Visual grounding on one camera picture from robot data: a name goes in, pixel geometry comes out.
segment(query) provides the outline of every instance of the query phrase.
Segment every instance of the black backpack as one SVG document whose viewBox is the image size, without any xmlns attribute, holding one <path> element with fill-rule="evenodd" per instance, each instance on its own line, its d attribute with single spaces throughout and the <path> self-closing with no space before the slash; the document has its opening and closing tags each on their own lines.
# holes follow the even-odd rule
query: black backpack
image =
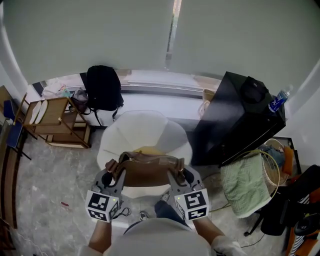
<svg viewBox="0 0 320 256">
<path fill-rule="evenodd" d="M 114 111 L 112 118 L 118 112 L 118 108 L 124 105 L 121 96 L 121 84 L 117 73 L 109 66 L 92 66 L 86 74 L 84 87 L 88 94 L 86 105 L 94 112 L 99 122 L 97 110 Z"/>
</svg>

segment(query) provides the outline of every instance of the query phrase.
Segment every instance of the jeans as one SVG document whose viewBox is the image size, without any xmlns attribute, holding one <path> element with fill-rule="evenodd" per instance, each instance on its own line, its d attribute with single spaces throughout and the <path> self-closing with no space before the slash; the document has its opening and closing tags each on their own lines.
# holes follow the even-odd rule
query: jeans
<svg viewBox="0 0 320 256">
<path fill-rule="evenodd" d="M 172 208 L 172 206 L 167 204 L 163 200 L 160 200 L 155 204 L 154 211 L 157 218 L 167 218 L 175 222 L 179 222 L 180 224 L 185 225 L 189 228 L 186 222 L 177 214 L 177 212 Z M 141 221 L 133 223 L 130 227 L 128 227 L 128 229 L 124 233 L 127 233 L 129 229 L 131 229 L 133 226 L 137 225 L 140 222 Z"/>
</svg>

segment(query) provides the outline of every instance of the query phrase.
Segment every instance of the plastic bottle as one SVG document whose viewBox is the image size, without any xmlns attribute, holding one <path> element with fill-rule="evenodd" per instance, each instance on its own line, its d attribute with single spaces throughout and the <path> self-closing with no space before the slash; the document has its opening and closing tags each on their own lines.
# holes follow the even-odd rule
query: plastic bottle
<svg viewBox="0 0 320 256">
<path fill-rule="evenodd" d="M 294 87 L 291 84 L 287 86 L 285 89 L 282 89 L 275 97 L 275 99 L 268 104 L 268 108 L 272 113 L 275 113 L 281 107 L 281 105 L 288 100 L 290 92 L 293 90 L 293 88 Z"/>
</svg>

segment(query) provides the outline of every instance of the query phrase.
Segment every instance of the gray tile floor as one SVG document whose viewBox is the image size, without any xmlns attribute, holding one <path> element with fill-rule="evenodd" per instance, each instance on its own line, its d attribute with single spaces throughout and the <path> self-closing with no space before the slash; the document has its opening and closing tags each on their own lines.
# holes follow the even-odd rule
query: gray tile floor
<svg viewBox="0 0 320 256">
<path fill-rule="evenodd" d="M 88 243 L 95 223 L 85 212 L 85 198 L 99 171 L 96 158 L 102 133 L 102 130 L 97 130 L 91 135 L 90 149 L 53 147 L 40 139 L 28 137 L 23 151 L 32 160 L 22 157 L 20 161 L 16 190 L 18 229 L 12 230 L 17 255 L 40 256 L 41 253 L 33 242 L 48 256 L 74 256 L 81 245 Z M 215 174 L 204 182 L 212 209 L 224 206 L 227 201 L 220 175 Z M 117 219 L 117 227 L 112 228 L 112 239 L 121 236 L 126 230 L 125 226 L 138 220 L 139 211 L 150 209 L 157 200 L 158 198 L 147 196 L 135 200 L 126 199 L 125 204 L 131 208 L 132 215 Z M 241 246 L 253 244 L 263 235 L 258 228 L 251 236 L 243 236 L 257 219 L 255 215 L 237 219 L 228 207 L 210 213 L 209 217 Z M 280 256 L 284 255 L 284 240 L 285 234 L 265 235 L 259 243 L 244 250 L 248 255 Z"/>
</svg>

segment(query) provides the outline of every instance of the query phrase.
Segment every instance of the brown bag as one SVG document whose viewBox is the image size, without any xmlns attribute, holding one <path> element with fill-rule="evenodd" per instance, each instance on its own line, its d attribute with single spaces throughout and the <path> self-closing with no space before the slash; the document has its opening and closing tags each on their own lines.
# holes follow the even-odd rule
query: brown bag
<svg viewBox="0 0 320 256">
<path fill-rule="evenodd" d="M 179 183 L 183 183 L 184 167 L 184 158 L 141 152 L 123 152 L 119 157 L 119 163 L 112 159 L 105 164 L 105 168 L 112 173 L 115 181 L 118 180 L 121 172 L 126 170 L 124 179 L 126 187 L 155 187 L 170 184 L 168 171 Z"/>
</svg>

